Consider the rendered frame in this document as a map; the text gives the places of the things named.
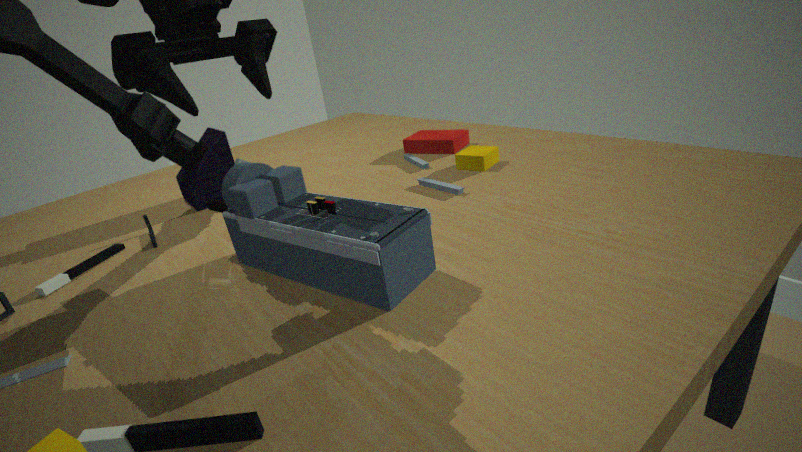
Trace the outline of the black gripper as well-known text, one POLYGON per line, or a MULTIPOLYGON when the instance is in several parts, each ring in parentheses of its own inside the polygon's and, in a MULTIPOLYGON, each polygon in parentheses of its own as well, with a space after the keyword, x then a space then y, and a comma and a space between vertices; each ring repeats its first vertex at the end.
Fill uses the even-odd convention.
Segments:
POLYGON ((219 38, 213 22, 181 26, 177 40, 164 31, 160 10, 165 0, 152 0, 148 16, 155 26, 151 31, 115 35, 111 41, 114 77, 125 90, 136 89, 164 99, 179 109, 198 115, 195 101, 175 74, 174 65, 234 56, 241 72, 266 98, 272 89, 266 70, 277 30, 268 19, 238 21, 234 37, 219 38))

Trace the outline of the red rectangular block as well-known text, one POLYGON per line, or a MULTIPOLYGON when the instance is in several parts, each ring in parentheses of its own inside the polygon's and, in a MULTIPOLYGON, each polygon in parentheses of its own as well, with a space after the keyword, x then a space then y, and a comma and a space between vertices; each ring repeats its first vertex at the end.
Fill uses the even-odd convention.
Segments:
POLYGON ((403 139, 405 153, 455 154, 467 144, 469 130, 419 130, 403 139))

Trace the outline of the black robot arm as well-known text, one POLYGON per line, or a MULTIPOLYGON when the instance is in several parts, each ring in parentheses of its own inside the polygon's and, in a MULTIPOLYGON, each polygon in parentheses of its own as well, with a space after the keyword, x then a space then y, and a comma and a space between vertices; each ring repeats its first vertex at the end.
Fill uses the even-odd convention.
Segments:
MULTIPOLYGON (((158 4, 164 31, 177 40, 176 28, 213 22, 232 0, 165 0, 158 4), (176 28, 175 28, 176 27, 176 28)), ((164 156, 190 175, 207 150, 177 130, 180 119, 150 93, 128 93, 40 29, 32 11, 19 0, 0 0, 0 53, 19 55, 111 115, 142 158, 164 156)))

